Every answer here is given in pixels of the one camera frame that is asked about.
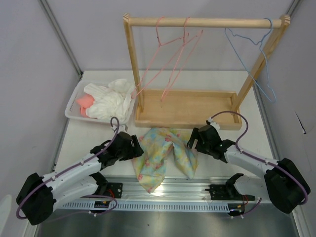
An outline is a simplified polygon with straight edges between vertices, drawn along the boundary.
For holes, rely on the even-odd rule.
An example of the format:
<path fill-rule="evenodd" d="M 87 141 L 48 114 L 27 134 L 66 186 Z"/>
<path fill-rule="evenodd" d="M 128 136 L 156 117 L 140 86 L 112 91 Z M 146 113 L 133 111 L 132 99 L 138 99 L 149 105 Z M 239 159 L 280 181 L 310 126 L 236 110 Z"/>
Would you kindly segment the floral pastel skirt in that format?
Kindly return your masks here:
<path fill-rule="evenodd" d="M 198 167 L 197 152 L 187 147 L 191 132 L 173 128 L 151 128 L 139 143 L 144 153 L 132 159 L 139 184 L 148 193 L 161 185 L 166 175 L 167 157 L 173 154 L 176 167 L 193 179 Z"/>

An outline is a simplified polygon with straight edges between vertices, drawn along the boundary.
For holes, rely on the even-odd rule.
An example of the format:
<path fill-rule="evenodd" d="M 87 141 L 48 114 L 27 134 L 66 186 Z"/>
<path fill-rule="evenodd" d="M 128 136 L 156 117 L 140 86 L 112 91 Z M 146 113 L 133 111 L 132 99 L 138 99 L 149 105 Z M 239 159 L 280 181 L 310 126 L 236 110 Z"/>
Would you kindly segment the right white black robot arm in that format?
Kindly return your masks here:
<path fill-rule="evenodd" d="M 237 148 L 236 142 L 221 139 L 216 128 L 210 124 L 194 128 L 187 147 L 254 174 L 254 177 L 249 177 L 237 173 L 228 179 L 225 183 L 226 194 L 220 195 L 224 200 L 252 196 L 269 200 L 286 214 L 308 200 L 311 189 L 291 160 L 284 158 L 275 161 Z"/>

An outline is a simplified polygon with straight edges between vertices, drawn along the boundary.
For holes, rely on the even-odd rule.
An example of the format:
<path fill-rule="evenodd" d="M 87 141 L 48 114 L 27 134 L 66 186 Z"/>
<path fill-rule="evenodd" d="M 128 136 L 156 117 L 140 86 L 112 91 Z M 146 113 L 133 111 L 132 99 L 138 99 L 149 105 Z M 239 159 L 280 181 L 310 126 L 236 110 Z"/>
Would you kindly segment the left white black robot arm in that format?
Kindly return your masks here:
<path fill-rule="evenodd" d="M 29 175 L 16 198 L 16 217 L 38 225 L 56 209 L 75 199 L 102 198 L 109 188 L 101 171 L 117 161 L 138 158 L 143 153 L 137 136 L 121 131 L 62 171 Z"/>

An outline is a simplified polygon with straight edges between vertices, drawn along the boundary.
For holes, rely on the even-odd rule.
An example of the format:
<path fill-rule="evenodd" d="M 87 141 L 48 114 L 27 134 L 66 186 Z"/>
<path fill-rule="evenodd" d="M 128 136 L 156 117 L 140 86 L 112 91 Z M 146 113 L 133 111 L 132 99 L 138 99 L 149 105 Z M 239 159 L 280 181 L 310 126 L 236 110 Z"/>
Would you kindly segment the wooden hanger rack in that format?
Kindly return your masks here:
<path fill-rule="evenodd" d="M 123 25 L 131 61 L 135 86 L 140 82 L 143 74 L 139 73 L 133 27 L 154 27 L 159 18 L 131 17 L 123 15 Z M 159 27 L 183 28 L 186 18 L 164 17 Z M 135 99 L 138 100 L 135 124 L 137 127 L 168 127 L 177 129 L 192 129 L 204 124 L 204 118 L 209 115 L 218 117 L 218 123 L 223 130 L 240 130 L 242 121 L 237 117 L 239 108 L 256 83 L 258 75 L 267 69 L 268 59 L 290 25 L 289 15 L 282 15 L 279 19 L 233 19 L 233 18 L 190 18 L 187 27 L 268 29 L 268 33 L 258 42 L 260 56 L 239 92 L 223 90 L 174 90 L 171 88 L 163 102 L 160 101 L 164 89 L 150 89 L 147 86 Z"/>

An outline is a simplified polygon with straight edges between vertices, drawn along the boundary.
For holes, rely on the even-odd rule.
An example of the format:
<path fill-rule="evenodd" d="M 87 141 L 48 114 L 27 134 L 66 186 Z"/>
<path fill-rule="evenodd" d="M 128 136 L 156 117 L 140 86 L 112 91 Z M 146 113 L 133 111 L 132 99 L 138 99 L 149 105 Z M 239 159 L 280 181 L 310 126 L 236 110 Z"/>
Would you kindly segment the white crumpled garment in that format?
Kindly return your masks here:
<path fill-rule="evenodd" d="M 131 105 L 131 93 L 135 85 L 127 79 L 117 79 L 107 86 L 90 83 L 83 89 L 93 98 L 93 102 L 85 108 L 85 114 L 92 119 L 110 119 L 117 117 L 125 120 Z"/>

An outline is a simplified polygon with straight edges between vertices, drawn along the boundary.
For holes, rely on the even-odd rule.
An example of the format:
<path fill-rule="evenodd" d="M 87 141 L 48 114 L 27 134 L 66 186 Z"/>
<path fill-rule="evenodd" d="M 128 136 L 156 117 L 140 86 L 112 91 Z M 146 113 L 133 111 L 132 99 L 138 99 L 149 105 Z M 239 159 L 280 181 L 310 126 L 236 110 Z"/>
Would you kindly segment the pink garment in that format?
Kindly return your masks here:
<path fill-rule="evenodd" d="M 86 113 L 86 109 L 90 108 L 94 103 L 94 98 L 89 94 L 84 94 L 82 97 L 76 100 L 76 103 L 80 106 L 80 114 L 84 118 L 89 118 Z"/>

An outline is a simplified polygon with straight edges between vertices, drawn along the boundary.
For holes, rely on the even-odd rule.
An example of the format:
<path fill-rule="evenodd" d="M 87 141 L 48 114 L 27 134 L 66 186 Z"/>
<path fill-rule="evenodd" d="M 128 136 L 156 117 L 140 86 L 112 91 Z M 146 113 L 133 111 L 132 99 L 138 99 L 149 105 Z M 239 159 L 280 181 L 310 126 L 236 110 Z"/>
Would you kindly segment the white plastic basket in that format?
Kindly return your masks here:
<path fill-rule="evenodd" d="M 71 98 L 66 106 L 66 110 L 65 110 L 65 116 L 69 119 L 77 119 L 77 120 L 82 120 L 82 121 L 88 121 L 88 122 L 96 122 L 96 123 L 104 123 L 104 124 L 109 124 L 110 123 L 110 119 L 95 119 L 95 118 L 84 118 L 81 116 L 80 114 L 80 106 L 76 103 L 76 100 L 80 97 L 82 97 L 85 93 L 83 91 L 84 87 L 90 83 L 94 83 L 96 85 L 103 85 L 103 86 L 107 86 L 110 82 L 112 82 L 113 80 L 102 80 L 102 81 L 96 81 L 96 80 L 82 80 L 80 81 L 77 86 L 75 87 Z M 128 110 L 128 114 L 125 120 L 122 120 L 120 122 L 120 124 L 126 124 L 128 123 L 130 116 L 132 114 L 133 111 L 133 107 L 135 104 L 135 99 L 132 99 L 131 101 L 131 105 L 130 108 Z"/>

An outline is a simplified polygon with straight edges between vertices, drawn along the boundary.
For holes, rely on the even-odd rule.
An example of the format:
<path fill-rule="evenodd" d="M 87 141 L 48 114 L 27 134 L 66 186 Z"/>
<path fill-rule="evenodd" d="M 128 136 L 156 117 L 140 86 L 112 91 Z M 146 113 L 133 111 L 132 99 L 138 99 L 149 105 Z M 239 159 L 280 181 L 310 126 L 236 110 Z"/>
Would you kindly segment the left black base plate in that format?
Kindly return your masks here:
<path fill-rule="evenodd" d="M 108 183 L 104 195 L 113 198 L 121 198 L 123 191 L 123 183 Z"/>

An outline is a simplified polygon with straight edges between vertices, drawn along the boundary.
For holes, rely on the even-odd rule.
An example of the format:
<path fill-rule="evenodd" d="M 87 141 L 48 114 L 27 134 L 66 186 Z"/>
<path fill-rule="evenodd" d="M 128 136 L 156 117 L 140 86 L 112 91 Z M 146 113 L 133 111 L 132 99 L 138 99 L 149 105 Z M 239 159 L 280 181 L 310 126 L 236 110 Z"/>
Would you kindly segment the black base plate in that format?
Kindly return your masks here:
<path fill-rule="evenodd" d="M 113 198 L 121 198 L 123 191 L 123 183 L 108 183 L 104 195 Z"/>
<path fill-rule="evenodd" d="M 225 184 L 211 184 L 205 191 L 209 192 L 211 200 L 244 200 L 245 196 L 241 195 L 234 186 Z"/>

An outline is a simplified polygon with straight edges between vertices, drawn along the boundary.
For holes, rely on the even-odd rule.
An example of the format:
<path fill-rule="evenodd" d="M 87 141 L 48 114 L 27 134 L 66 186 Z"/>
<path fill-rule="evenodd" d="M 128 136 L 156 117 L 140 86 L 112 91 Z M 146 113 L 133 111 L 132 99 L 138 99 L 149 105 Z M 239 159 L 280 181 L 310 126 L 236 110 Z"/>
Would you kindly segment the aluminium mounting rail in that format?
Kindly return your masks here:
<path fill-rule="evenodd" d="M 211 184 L 224 184 L 227 177 L 191 180 L 167 177 L 152 193 L 148 193 L 136 178 L 107 177 L 107 180 L 123 183 L 121 201 L 199 202 L 210 201 L 210 194 L 206 189 Z"/>

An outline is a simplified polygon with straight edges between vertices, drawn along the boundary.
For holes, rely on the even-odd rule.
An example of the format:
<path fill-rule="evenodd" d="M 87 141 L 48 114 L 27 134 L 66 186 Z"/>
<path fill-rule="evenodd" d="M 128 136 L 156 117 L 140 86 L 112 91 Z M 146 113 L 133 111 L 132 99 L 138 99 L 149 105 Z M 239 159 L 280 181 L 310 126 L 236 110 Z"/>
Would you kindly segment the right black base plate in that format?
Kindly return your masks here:
<path fill-rule="evenodd" d="M 225 184 L 211 184 L 205 191 L 209 192 L 211 200 L 244 200 L 245 196 L 241 195 L 234 186 Z"/>

